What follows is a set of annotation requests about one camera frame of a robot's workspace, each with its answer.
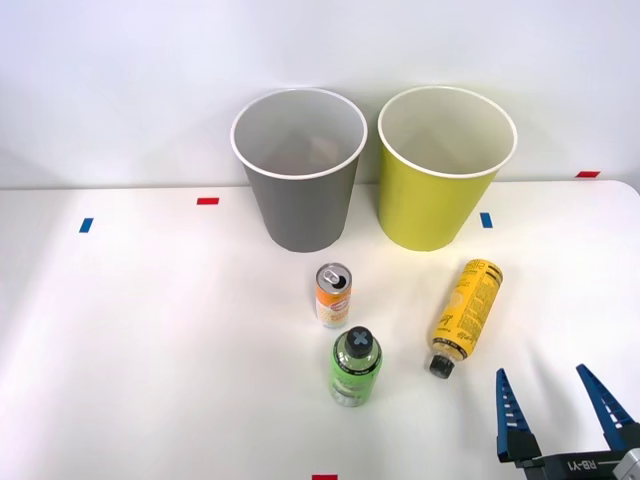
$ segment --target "cup rim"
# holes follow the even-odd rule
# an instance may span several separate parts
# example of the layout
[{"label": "cup rim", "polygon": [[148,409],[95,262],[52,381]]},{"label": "cup rim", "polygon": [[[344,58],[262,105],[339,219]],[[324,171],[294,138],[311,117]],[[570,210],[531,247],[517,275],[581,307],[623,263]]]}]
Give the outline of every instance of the cup rim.
[{"label": "cup rim", "polygon": [[[443,172],[436,172],[435,170],[429,170],[428,168],[424,168],[424,167],[421,167],[419,165],[416,165],[415,163],[410,162],[409,160],[404,158],[396,150],[394,150],[393,147],[391,147],[391,145],[387,141],[387,138],[385,137],[384,132],[382,130],[382,117],[384,117],[384,114],[385,114],[387,108],[393,102],[398,100],[400,97],[403,97],[403,96],[408,95],[410,93],[414,93],[414,92],[417,92],[417,91],[420,91],[420,90],[435,90],[435,89],[439,89],[439,90],[455,90],[457,92],[461,92],[461,93],[466,93],[468,95],[472,95],[474,97],[477,97],[477,98],[487,102],[489,105],[491,105],[493,108],[495,108],[496,110],[498,110],[502,114],[502,116],[509,123],[509,126],[511,127],[511,132],[513,133],[513,145],[511,147],[511,151],[505,157],[504,160],[502,160],[497,165],[494,165],[493,167],[488,168],[487,170],[483,170],[481,172],[463,173],[463,174],[443,173]],[[513,120],[511,120],[511,117],[509,116],[509,114],[500,105],[498,105],[493,100],[490,100],[489,98],[487,98],[487,97],[485,97],[483,95],[480,95],[479,93],[473,92],[471,90],[467,90],[465,88],[453,87],[453,86],[450,86],[450,85],[425,85],[425,86],[422,86],[422,87],[410,88],[409,90],[405,90],[403,92],[400,92],[396,96],[392,97],[389,101],[387,101],[387,103],[385,103],[384,107],[382,107],[382,110],[380,111],[380,115],[378,115],[378,134],[380,135],[380,140],[382,141],[383,145],[387,148],[387,150],[389,150],[393,154],[393,156],[396,157],[398,160],[400,160],[402,163],[404,163],[405,165],[407,165],[408,167],[410,167],[410,168],[412,168],[414,170],[418,170],[419,172],[426,173],[427,175],[433,175],[435,177],[442,177],[442,178],[464,179],[464,178],[478,178],[478,177],[484,177],[485,175],[489,175],[490,173],[493,173],[493,172],[496,172],[497,170],[500,170],[500,168],[502,168],[511,159],[511,157],[513,156],[513,153],[516,151],[516,147],[518,146],[518,130],[516,129],[516,125],[515,125],[515,123],[513,123]]]},{"label": "cup rim", "polygon": [[[360,121],[362,122],[362,128],[363,128],[362,141],[360,142],[360,145],[358,145],[358,148],[356,148],[355,152],[349,158],[347,158],[344,162],[339,163],[338,165],[336,165],[334,167],[331,167],[331,168],[329,168],[327,170],[323,170],[321,172],[308,173],[306,175],[284,175],[284,174],[281,174],[281,173],[269,172],[268,170],[264,170],[264,169],[262,169],[260,167],[257,167],[256,165],[251,163],[249,160],[244,158],[244,156],[240,153],[240,150],[238,150],[238,147],[236,145],[235,134],[236,134],[236,128],[238,126],[238,122],[240,121],[242,116],[252,106],[254,106],[258,102],[261,102],[265,98],[269,98],[269,97],[272,97],[272,96],[275,96],[275,95],[279,95],[279,94],[286,93],[286,92],[293,92],[293,91],[307,91],[307,92],[316,92],[316,93],[323,93],[323,94],[331,95],[332,97],[335,97],[335,98],[343,101],[344,103],[346,103],[348,106],[350,106],[358,114],[358,117],[360,118]],[[261,175],[265,175],[265,176],[271,177],[271,178],[278,178],[280,180],[311,180],[312,178],[320,178],[320,177],[324,177],[324,176],[327,176],[327,175],[331,175],[332,173],[343,169],[344,167],[349,165],[351,162],[353,162],[362,153],[362,150],[364,149],[364,146],[367,143],[368,135],[369,135],[369,129],[368,129],[368,126],[367,126],[367,121],[365,120],[362,111],[360,111],[358,106],[355,103],[353,103],[351,100],[349,100],[348,98],[343,97],[342,95],[339,95],[339,94],[337,94],[335,92],[332,92],[330,90],[325,90],[323,88],[290,87],[290,88],[281,88],[281,89],[266,93],[264,95],[261,95],[260,97],[258,97],[256,99],[252,100],[251,102],[249,102],[242,110],[240,110],[240,113],[238,113],[238,115],[236,115],[236,118],[233,120],[233,124],[231,125],[231,148],[233,149],[233,152],[236,154],[236,156],[240,159],[240,161],[245,166],[249,167],[251,170],[253,170],[253,171],[255,171],[255,172],[257,172],[257,173],[259,173]]]}]

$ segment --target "gray paper cup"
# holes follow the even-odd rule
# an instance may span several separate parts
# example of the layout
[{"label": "gray paper cup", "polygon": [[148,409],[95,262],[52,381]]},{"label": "gray paper cup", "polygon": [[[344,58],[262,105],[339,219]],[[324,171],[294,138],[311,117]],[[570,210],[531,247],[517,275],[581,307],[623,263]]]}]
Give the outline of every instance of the gray paper cup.
[{"label": "gray paper cup", "polygon": [[340,237],[366,140],[358,107],[317,88],[273,92],[238,114],[231,146],[278,245],[314,252]]}]

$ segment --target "white wall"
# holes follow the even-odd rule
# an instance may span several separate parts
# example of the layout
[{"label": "white wall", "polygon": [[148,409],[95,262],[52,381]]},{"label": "white wall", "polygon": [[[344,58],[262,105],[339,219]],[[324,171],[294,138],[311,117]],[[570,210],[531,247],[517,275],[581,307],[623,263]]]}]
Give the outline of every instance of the white wall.
[{"label": "white wall", "polygon": [[251,98],[333,89],[373,133],[385,100],[432,83],[512,115],[503,179],[638,187],[639,19],[633,0],[3,0],[0,187],[244,184],[228,131]]}]

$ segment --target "green bottle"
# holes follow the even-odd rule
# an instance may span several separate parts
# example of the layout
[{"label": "green bottle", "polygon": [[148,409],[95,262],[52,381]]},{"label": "green bottle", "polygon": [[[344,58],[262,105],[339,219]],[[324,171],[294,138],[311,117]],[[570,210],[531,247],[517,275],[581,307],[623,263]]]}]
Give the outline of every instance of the green bottle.
[{"label": "green bottle", "polygon": [[330,389],[345,407],[367,401],[382,366],[382,350],[371,332],[353,327],[338,337],[331,354]]}]

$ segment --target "can lid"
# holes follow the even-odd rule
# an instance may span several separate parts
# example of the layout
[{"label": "can lid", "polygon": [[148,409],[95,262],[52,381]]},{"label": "can lid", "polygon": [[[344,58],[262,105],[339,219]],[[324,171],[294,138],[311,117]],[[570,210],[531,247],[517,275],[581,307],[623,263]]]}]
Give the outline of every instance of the can lid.
[{"label": "can lid", "polygon": [[364,358],[373,350],[374,338],[364,327],[353,327],[347,332],[344,348],[354,358]]},{"label": "can lid", "polygon": [[431,365],[429,365],[429,371],[438,378],[447,379],[451,375],[453,367],[455,367],[455,363],[444,355],[434,355]]},{"label": "can lid", "polygon": [[351,272],[341,263],[327,263],[316,273],[316,282],[327,293],[342,293],[351,287]]}]

